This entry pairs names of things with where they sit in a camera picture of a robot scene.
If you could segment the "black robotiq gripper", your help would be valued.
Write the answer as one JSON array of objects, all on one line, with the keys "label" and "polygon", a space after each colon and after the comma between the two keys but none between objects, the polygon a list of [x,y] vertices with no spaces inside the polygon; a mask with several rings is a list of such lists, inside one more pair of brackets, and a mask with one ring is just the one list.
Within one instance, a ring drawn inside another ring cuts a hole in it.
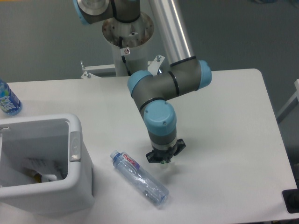
[{"label": "black robotiq gripper", "polygon": [[171,161],[174,156],[177,156],[186,144],[183,139],[175,138],[172,145],[152,145],[152,151],[146,154],[149,163],[164,163]]}]

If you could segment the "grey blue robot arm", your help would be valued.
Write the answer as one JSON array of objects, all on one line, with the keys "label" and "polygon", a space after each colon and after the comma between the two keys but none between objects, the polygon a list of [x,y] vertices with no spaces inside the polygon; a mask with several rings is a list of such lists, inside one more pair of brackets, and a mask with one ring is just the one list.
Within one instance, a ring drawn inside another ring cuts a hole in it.
[{"label": "grey blue robot arm", "polygon": [[[212,81],[208,64],[197,60],[193,52],[178,1],[151,0],[155,21],[141,12],[138,0],[75,0],[73,4],[82,23],[103,22],[103,35],[118,51],[115,68],[123,68],[129,77],[130,95],[151,141],[148,162],[169,163],[185,148],[184,141],[177,138],[177,117],[169,100]],[[170,65],[161,74],[152,74],[146,63],[132,58],[132,51],[150,40],[154,27],[159,29]]]}]

